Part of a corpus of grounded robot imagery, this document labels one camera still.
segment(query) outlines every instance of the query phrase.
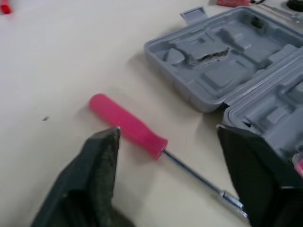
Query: red object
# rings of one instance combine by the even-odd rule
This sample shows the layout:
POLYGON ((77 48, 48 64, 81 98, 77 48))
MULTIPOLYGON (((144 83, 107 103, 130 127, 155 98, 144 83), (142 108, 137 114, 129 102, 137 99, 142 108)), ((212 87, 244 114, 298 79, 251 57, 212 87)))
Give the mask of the red object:
POLYGON ((106 95, 94 95, 89 101, 89 107, 110 125, 120 126, 122 135, 144 148, 154 159, 158 159, 166 148, 167 139, 155 134, 142 121, 106 95))
POLYGON ((217 5, 228 7, 249 6, 250 0, 218 0, 217 5))
POLYGON ((297 165, 295 165, 294 168, 301 176, 303 176, 303 160, 301 160, 297 165))
POLYGON ((9 4, 9 0, 1 0, 0 2, 0 8, 4 14, 10 14, 11 13, 11 7, 9 4))

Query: red screwdriver handle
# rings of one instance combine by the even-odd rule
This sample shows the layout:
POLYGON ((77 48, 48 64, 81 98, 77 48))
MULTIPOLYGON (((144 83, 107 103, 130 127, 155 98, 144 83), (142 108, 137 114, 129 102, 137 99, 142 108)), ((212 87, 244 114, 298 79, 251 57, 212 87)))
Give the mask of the red screwdriver handle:
POLYGON ((94 95, 89 107, 99 118, 112 126, 120 126, 122 134, 131 142, 140 145, 154 159, 158 159, 168 140, 151 131, 142 121, 120 107, 104 94, 94 95))

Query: screwdriver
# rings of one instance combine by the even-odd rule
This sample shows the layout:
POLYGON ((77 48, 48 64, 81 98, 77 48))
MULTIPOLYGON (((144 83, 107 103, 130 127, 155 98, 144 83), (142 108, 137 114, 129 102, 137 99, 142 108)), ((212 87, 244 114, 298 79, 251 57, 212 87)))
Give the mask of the screwdriver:
POLYGON ((271 9, 274 12, 280 13, 286 17, 288 17, 289 19, 293 20, 294 22, 296 22, 297 24, 302 23, 303 22, 303 15, 299 14, 299 13, 288 13, 285 12, 284 10, 280 10, 276 7, 272 7, 263 3, 258 4, 257 6, 263 6, 265 8, 271 9))
POLYGON ((210 181, 200 176, 196 171, 185 165, 166 150, 168 140, 155 134, 142 121, 104 94, 96 94, 89 101, 89 108, 99 118, 112 126, 119 126, 121 133, 131 142, 144 148, 151 157, 157 160, 161 155, 181 167, 186 173, 213 191, 224 206, 242 218, 248 219, 243 210, 243 204, 227 191, 219 189, 210 181))

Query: black object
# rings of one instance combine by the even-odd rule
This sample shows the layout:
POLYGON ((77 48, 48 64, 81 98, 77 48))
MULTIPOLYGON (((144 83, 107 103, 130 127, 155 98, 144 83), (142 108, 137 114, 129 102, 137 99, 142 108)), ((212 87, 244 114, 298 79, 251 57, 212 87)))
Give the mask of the black object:
POLYGON ((303 12, 303 0, 288 0, 286 5, 294 11, 303 12))
POLYGON ((133 227, 111 205, 120 130, 89 137, 61 172, 32 227, 133 227))
POLYGON ((260 1, 251 0, 250 1, 251 4, 260 4, 260 3, 263 3, 263 2, 265 2, 265 0, 260 0, 260 1))
POLYGON ((303 223, 303 179, 258 135, 218 127, 226 164, 252 227, 298 227, 303 223))

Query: screwdriver shaft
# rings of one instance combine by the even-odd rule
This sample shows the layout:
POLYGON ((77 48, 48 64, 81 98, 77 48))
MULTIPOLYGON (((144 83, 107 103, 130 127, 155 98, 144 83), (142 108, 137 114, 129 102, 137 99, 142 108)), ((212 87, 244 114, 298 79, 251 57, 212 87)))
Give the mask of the screwdriver shaft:
POLYGON ((167 150, 163 150, 162 154, 167 157, 171 162, 181 167, 186 173, 188 173, 190 176, 198 180, 203 185, 207 186, 211 191, 213 191, 217 196, 219 201, 225 205, 226 207, 230 208, 233 212, 238 214, 239 216, 247 219, 248 215, 243 210, 243 204, 234 196, 232 196, 230 193, 223 191, 216 187, 214 184, 212 184, 210 181, 199 175, 196 171, 185 165, 182 161, 180 161, 178 158, 173 156, 171 153, 169 153, 167 150))

